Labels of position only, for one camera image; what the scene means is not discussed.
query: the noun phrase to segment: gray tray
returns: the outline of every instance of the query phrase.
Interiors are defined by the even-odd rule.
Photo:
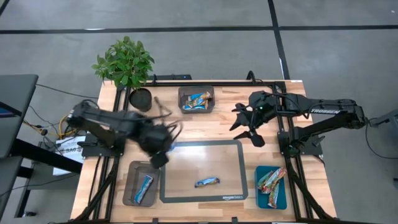
[[[182,106],[185,105],[185,102],[188,100],[188,96],[197,94],[197,93],[204,93],[209,92],[212,96],[212,99],[208,100],[208,107],[204,110],[184,110]],[[214,88],[212,86],[183,86],[178,89],[178,107],[180,108],[181,112],[184,114],[190,113],[211,113],[213,111],[214,106],[216,105],[216,98],[214,94]]]
[[[152,168],[149,162],[132,161],[127,173],[126,187],[124,188],[123,204],[130,206],[151,207],[155,203],[157,182],[159,179],[159,170]],[[141,203],[135,203],[134,197],[140,190],[145,176],[149,175],[154,178],[152,184],[148,188]]]

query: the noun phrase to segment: gray floor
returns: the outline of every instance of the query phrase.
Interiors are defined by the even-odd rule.
[[[398,24],[394,0],[274,0],[280,26]],[[86,29],[171,26],[270,26],[267,1],[251,0],[11,0],[0,29]],[[154,73],[190,73],[194,79],[281,79],[274,33],[175,32],[135,34],[0,35],[0,74],[36,73],[39,83],[96,96],[95,55],[116,39],[142,40],[156,60]],[[369,118],[398,108],[398,30],[283,31],[291,79],[303,80],[312,98],[352,98]],[[78,97],[37,88],[31,105],[57,122]],[[324,117],[316,116],[315,121]],[[43,124],[29,109],[26,119]],[[388,126],[369,130],[377,152],[398,157],[397,138]],[[22,127],[19,137],[41,137]],[[396,160],[376,157],[364,129],[340,129],[324,140],[326,171],[338,216],[343,220],[395,223],[398,220]],[[16,186],[23,185],[18,179]],[[37,217],[13,219],[21,194],[15,190],[1,223],[61,222],[69,218],[75,189],[36,190],[28,210]]]

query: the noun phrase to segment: blue bin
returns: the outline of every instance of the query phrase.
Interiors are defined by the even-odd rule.
[[[258,166],[256,168],[256,171],[254,172],[254,186],[256,188],[256,203],[259,208],[268,208],[268,209],[274,209],[270,206],[268,206],[268,198],[269,194],[262,194],[261,190],[257,189],[257,183],[263,177],[266,175],[269,171],[276,171],[280,167],[274,167],[274,166]],[[285,181],[284,177],[279,180],[279,193],[278,193],[278,199],[276,201],[277,208],[275,209],[286,209],[287,203],[286,203],[286,191],[285,191]]]

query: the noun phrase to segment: wooden table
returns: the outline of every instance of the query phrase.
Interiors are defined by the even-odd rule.
[[[304,85],[301,81],[285,81],[285,83],[287,92],[305,95]],[[147,89],[150,90],[152,96],[159,97],[160,102],[174,112],[167,118],[168,121],[176,119],[183,121],[183,131],[177,141],[232,139],[245,130],[244,127],[240,127],[234,131],[228,131],[236,119],[236,113],[231,112],[234,105],[236,103],[248,104],[248,97],[254,91],[272,91],[270,88],[263,86],[215,86],[216,106],[212,113],[182,114],[177,106],[178,87],[147,87]],[[112,110],[115,94],[116,87],[111,82],[105,81],[98,100],[101,109]],[[123,107],[123,99],[124,93],[121,96],[120,109]],[[134,108],[130,105],[129,110],[134,110]],[[146,114],[155,116],[159,114],[159,110],[153,103],[152,109]],[[308,126],[312,124],[311,119],[305,119],[304,117],[296,117],[293,120],[295,126]],[[285,127],[289,127],[286,120],[284,120],[284,123]],[[287,177],[285,177],[286,210],[260,209],[256,206],[255,201],[254,169],[257,166],[285,167],[285,161],[279,152],[276,137],[278,130],[279,127],[276,119],[262,125],[257,130],[258,134],[262,135],[266,141],[266,145],[262,148],[254,147],[248,139],[240,140],[243,144],[249,191],[246,200],[162,203],[159,200],[158,186],[157,199],[151,208],[130,207],[122,203],[129,164],[132,161],[148,161],[148,157],[142,153],[136,143],[127,141],[125,153],[119,163],[111,222],[151,222],[153,218],[159,218],[160,222],[230,222],[231,217],[237,217],[240,222],[295,220]],[[97,157],[88,158],[84,161],[71,218],[77,217],[87,206],[96,161]],[[323,164],[313,156],[302,156],[302,162],[309,191],[327,213],[331,216],[336,216]],[[99,176],[98,174],[94,184],[93,195],[98,187]],[[298,188],[297,195],[302,217],[306,217],[302,194]],[[107,199],[108,192],[104,194],[101,203],[100,218],[104,217]]]

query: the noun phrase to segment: green leaves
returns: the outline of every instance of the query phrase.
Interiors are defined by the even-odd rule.
[[[102,78],[113,80],[115,85],[120,83],[140,88],[146,83],[148,71],[152,71],[154,59],[145,51],[141,41],[134,43],[128,36],[123,41],[117,40],[105,52],[105,58],[97,55],[97,63],[92,65],[95,74]]]

